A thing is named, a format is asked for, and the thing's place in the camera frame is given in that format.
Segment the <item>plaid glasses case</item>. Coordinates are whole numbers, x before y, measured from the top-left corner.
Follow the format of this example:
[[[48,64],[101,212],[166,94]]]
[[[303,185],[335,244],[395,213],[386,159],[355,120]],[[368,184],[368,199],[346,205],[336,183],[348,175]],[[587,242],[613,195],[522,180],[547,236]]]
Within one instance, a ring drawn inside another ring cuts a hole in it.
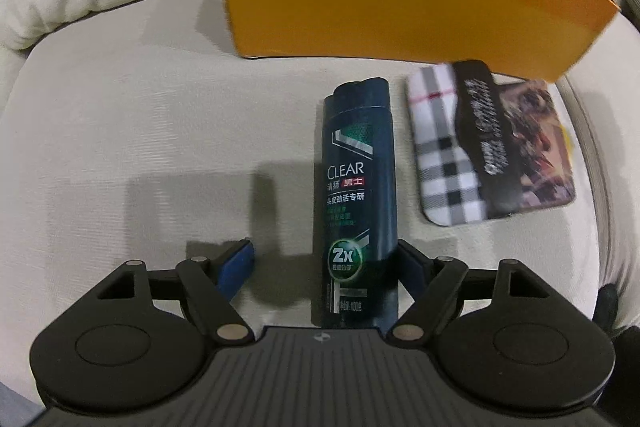
[[[501,219],[521,209],[521,161],[488,66],[428,65],[406,84],[422,210],[440,227]]]

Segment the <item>dark blue Clear shampoo bottle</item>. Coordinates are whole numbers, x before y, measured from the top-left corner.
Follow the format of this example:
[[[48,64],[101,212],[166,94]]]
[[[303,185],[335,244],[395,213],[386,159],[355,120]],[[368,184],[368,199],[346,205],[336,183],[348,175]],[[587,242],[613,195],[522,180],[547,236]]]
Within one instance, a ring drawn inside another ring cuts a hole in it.
[[[322,326],[378,329],[398,317],[394,126],[390,86],[374,77],[324,99],[322,142]]]

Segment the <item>brown illustrated card box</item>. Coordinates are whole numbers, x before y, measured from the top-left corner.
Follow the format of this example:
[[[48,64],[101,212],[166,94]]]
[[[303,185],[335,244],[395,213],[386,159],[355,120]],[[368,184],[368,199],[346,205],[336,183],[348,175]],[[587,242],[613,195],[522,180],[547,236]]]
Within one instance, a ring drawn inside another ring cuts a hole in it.
[[[564,128],[544,81],[499,84],[521,163],[521,212],[573,202],[575,184]]]

